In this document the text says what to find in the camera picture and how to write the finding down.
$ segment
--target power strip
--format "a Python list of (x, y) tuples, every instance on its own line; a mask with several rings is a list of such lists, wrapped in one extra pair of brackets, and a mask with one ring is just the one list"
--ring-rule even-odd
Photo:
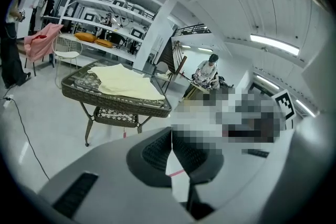
[[(6, 95), (4, 98), (11, 98), (11, 99), (13, 99), (14, 95), (13, 94)], [(11, 102), (12, 102), (12, 100), (6, 100), (6, 102), (4, 103), (4, 108), (7, 108)]]

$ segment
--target glass tabletop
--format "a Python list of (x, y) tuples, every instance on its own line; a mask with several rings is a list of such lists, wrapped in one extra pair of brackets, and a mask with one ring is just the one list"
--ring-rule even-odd
[(165, 96), (162, 88), (160, 87), (159, 83), (157, 82), (155, 76), (153, 74), (134, 69), (131, 65), (127, 65), (124, 63), (120, 63), (117, 61), (109, 60), (109, 59), (100, 59), (97, 61), (94, 61), (77, 71), (73, 72), (69, 76), (65, 77), (62, 80), (62, 89), (63, 87), (71, 87), (72, 90), (80, 91), (81, 93), (86, 95), (86, 98), (89, 95), (100, 95), (104, 97), (105, 99), (109, 100), (116, 100), (116, 101), (122, 101), (127, 102), (128, 104), (134, 104), (134, 105), (141, 105), (141, 106), (147, 106), (147, 107), (155, 107), (155, 108), (163, 108), (165, 110), (171, 110), (171, 106), (165, 96), (164, 100), (145, 100), (145, 99), (137, 99), (132, 97), (125, 97), (121, 95), (110, 95), (110, 94), (104, 94), (98, 90), (99, 85), (101, 84), (101, 81), (94, 73), (88, 73), (88, 70), (90, 70), (93, 67), (104, 67), (104, 66), (114, 66), (122, 64), (124, 67), (133, 70), (137, 73), (144, 74), (144, 78), (150, 78), (151, 83), (155, 86), (157, 91)]

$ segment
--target wicker table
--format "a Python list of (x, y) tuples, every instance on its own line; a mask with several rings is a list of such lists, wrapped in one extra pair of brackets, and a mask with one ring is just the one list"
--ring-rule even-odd
[[(88, 70), (95, 66), (114, 66), (117, 64), (119, 62), (113, 60), (97, 60), (76, 70), (62, 80), (63, 95), (79, 101), (89, 119), (85, 133), (85, 146), (89, 146), (88, 136), (94, 121), (115, 126), (137, 127), (138, 133), (141, 133), (142, 126), (151, 117), (166, 118), (172, 110), (167, 98), (154, 101), (143, 100), (120, 95), (109, 95), (98, 91), (101, 82), (95, 74), (89, 74)], [(150, 78), (158, 92), (165, 96), (153, 74), (133, 69), (128, 65), (124, 65), (124, 67)], [(89, 114), (84, 103), (96, 106), (93, 115)], [(139, 115), (145, 115), (148, 118), (139, 123)]]

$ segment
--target yellow cloth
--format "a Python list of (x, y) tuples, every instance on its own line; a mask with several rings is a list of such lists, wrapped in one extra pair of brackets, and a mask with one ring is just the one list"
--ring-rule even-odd
[(107, 67), (92, 67), (88, 73), (95, 73), (101, 81), (98, 90), (105, 94), (122, 95), (146, 100), (164, 100), (150, 78), (127, 69), (122, 64)]

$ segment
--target white pillar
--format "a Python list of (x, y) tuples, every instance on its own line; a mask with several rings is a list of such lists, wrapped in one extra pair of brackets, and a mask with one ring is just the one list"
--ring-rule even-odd
[[(156, 15), (153, 23), (151, 24), (145, 39), (143, 40), (141, 47), (136, 54), (136, 59), (133, 64), (133, 68), (138, 70), (142, 70), (145, 66), (145, 63), (148, 59), (149, 54), (151, 53), (151, 49), (155, 45), (155, 42), (161, 37), (160, 32), (162, 31), (162, 27), (167, 27), (167, 17), (170, 12), (173, 10), (177, 0), (166, 0), (163, 6), (160, 8), (158, 14)], [(169, 37), (166, 40), (163, 40), (163, 44), (165, 45), (168, 41)]]

